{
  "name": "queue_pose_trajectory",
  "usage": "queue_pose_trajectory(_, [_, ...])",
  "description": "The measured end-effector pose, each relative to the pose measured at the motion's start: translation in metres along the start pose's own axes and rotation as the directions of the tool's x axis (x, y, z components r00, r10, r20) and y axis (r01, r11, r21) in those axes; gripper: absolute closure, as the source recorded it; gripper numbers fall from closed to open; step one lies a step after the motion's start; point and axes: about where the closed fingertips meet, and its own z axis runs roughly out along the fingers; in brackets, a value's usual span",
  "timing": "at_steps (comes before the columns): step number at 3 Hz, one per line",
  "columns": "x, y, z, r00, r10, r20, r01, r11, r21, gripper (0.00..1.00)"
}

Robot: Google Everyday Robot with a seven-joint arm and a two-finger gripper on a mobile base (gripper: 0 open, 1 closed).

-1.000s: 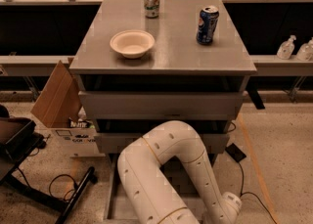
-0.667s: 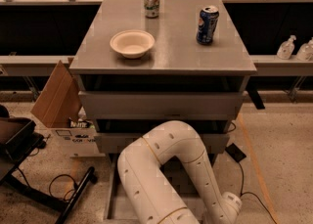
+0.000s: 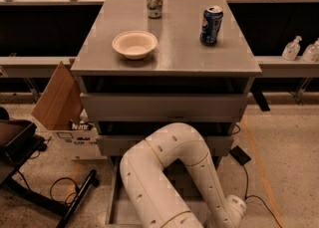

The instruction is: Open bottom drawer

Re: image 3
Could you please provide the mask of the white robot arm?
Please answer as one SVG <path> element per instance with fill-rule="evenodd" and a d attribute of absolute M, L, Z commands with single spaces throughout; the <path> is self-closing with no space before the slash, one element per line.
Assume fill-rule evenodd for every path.
<path fill-rule="evenodd" d="M 176 160 L 208 207 L 206 224 L 163 173 Z M 223 193 L 204 138 L 186 123 L 168 124 L 131 147 L 122 157 L 120 174 L 143 228 L 239 228 L 246 211 L 242 199 Z"/>

